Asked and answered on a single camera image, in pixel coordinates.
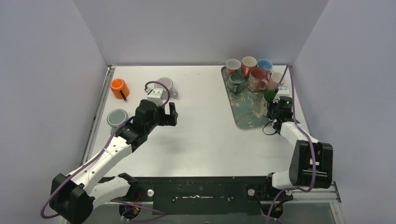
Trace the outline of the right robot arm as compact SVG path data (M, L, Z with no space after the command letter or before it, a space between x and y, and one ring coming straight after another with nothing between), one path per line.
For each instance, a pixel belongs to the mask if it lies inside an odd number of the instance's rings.
M333 147L310 136L293 114L293 99L280 96L268 102L267 117L276 134L283 136L294 152L286 171L273 173L275 189L327 189L332 184Z

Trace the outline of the grey-blue glazed mug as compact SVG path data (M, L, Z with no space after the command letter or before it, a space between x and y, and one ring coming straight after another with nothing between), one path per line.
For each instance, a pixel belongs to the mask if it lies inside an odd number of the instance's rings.
M241 92L245 87L245 77L242 73L232 73L227 81L231 93Z

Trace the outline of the cream speckled mug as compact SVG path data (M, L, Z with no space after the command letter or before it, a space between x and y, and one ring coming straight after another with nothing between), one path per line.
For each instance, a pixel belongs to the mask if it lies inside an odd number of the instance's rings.
M264 96L261 100L261 107L260 107L260 113L262 116L267 117L268 114L268 102L273 99L276 95L276 91L274 89L272 90L267 90L264 93Z

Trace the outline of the terracotta pink mug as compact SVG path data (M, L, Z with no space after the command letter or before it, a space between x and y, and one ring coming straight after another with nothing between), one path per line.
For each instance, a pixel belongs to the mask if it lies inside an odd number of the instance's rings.
M233 73L237 73L240 71L241 62L237 59L229 59L226 62L226 74L228 77L231 76Z

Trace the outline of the orange mug black handle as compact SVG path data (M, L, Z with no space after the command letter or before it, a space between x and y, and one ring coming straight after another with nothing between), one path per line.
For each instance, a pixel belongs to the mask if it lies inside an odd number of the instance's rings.
M127 97L129 96L130 91L126 82L123 79L121 78L114 79L110 83L110 89L117 99L122 99L124 101L127 101Z

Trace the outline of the mauve ribbed mug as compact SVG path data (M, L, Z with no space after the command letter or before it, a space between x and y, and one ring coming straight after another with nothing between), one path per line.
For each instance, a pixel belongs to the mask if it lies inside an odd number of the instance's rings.
M177 99L178 98L178 91L176 90L176 88L174 87L174 83L173 81L168 78L168 77L161 77L159 79L157 79L157 82L162 83L163 85L165 85L169 92L170 92L170 98L174 98ZM164 89L164 87L160 84L155 84L156 88L160 88L163 89L163 96L162 99L166 100L168 98L168 93L167 91Z

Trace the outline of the light pink faceted mug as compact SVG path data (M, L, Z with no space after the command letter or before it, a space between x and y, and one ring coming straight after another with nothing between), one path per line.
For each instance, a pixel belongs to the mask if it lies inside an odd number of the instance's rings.
M285 80L283 79L283 73L273 72L269 77L268 90L277 88L278 86L283 86Z

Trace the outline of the salmon pink mug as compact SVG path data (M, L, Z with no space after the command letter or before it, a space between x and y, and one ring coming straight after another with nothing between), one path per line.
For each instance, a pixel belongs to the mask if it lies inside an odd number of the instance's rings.
M246 56L242 59L241 73L245 78L249 77L249 74L253 68L257 66L257 60L252 56Z

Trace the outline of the pink ghost pattern mug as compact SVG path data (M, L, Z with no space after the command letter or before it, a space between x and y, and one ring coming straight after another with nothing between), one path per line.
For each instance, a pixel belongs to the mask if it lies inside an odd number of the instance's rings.
M255 67L250 71L247 88L252 92L265 91L269 86L265 69Z

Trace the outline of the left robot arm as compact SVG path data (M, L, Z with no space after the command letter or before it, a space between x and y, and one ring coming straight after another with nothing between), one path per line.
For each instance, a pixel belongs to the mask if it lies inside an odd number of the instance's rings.
M138 195L138 181L126 173L106 179L118 162L133 153L157 126L176 126L178 113L173 102L164 106L141 100L134 116L123 121L110 135L105 146L89 161L67 175L59 173L51 185L46 202L71 224L83 223L100 205L116 198L128 201Z

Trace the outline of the light blue mug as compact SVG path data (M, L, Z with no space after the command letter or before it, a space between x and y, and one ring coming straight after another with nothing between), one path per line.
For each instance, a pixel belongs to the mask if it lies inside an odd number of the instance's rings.
M257 61L257 67L263 68L266 71L273 69L273 63L268 59L260 59Z

